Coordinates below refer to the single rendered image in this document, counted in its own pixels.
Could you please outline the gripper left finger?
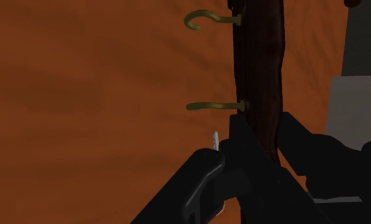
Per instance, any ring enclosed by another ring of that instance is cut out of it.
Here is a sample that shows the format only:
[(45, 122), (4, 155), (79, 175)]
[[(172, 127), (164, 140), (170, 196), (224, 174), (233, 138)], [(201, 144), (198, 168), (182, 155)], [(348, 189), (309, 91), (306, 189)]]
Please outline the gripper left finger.
[(130, 224), (207, 224), (225, 200), (258, 189), (256, 136), (242, 115), (230, 116), (229, 131), (220, 150), (195, 151)]

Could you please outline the dark wooden rack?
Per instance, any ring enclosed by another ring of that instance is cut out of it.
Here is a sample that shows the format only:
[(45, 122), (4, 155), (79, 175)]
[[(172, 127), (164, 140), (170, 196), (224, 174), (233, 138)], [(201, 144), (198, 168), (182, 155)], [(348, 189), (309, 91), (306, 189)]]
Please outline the dark wooden rack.
[(206, 17), (233, 25), (235, 103), (193, 102), (188, 110), (236, 109), (256, 134), (267, 156), (279, 163), (277, 134), (283, 112), (282, 64), (285, 51), (284, 0), (227, 0), (232, 16), (209, 10), (187, 14), (184, 24), (197, 31), (192, 22)]

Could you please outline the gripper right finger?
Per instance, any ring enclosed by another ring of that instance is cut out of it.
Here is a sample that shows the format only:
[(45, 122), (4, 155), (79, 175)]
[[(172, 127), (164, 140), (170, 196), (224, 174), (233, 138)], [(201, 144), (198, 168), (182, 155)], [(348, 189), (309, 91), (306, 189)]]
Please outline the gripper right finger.
[(305, 176), (314, 198), (371, 199), (371, 141), (351, 149), (332, 136), (313, 134), (289, 112), (282, 113), (278, 147), (292, 169)]

